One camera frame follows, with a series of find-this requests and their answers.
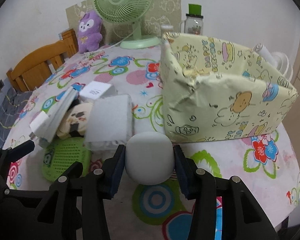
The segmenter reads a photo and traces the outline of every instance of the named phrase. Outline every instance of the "fabric storage basket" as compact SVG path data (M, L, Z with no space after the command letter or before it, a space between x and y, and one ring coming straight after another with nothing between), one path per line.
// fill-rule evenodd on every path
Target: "fabric storage basket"
M206 36L164 34L160 76L165 132L177 143L272 133L298 96L256 52Z

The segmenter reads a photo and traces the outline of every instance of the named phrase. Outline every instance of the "fan base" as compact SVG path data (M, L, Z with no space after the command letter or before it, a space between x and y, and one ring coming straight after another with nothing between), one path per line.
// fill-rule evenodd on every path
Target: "fan base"
M160 44L160 39L156 36L142 35L140 40L134 40L133 38L127 39L120 43L120 47L123 49L143 49Z

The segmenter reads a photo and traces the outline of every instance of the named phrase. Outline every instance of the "floral tablecloth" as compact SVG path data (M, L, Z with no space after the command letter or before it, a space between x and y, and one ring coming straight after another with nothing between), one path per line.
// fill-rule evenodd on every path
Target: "floral tablecloth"
M69 86L77 90L95 80L112 83L119 93L131 95L135 133L163 130L162 83L158 66L160 47L128 50L119 47L101 52L76 54L60 67L30 97L3 148L29 139L29 123L40 111L58 104ZM182 144L187 157L216 177L239 176L277 226L300 201L300 171L291 142L282 124L271 135ZM7 184L21 190L47 190L41 173L44 150L38 146L12 163ZM94 153L90 170L102 166L112 153ZM105 201L112 239L186 239L192 219L193 201L180 192L175 174L155 186L138 185L124 172L119 191ZM222 200L217 199L216 239L221 239Z

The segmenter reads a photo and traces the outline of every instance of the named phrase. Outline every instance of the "wooden chair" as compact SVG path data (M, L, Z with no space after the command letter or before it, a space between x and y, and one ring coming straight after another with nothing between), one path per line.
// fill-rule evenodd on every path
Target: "wooden chair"
M25 56L14 70L7 72L14 89L25 92L40 87L51 75L47 60L51 61L56 70L64 63L63 53L70 58L78 52L78 42L74 30L65 31L61 35L62 40L36 49Z

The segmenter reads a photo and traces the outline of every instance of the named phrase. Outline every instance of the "purple plush toy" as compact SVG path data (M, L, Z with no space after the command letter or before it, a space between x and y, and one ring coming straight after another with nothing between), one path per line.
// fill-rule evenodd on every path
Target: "purple plush toy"
M79 53L99 49L102 40L101 25L102 19L94 10L88 11L82 17L78 29Z

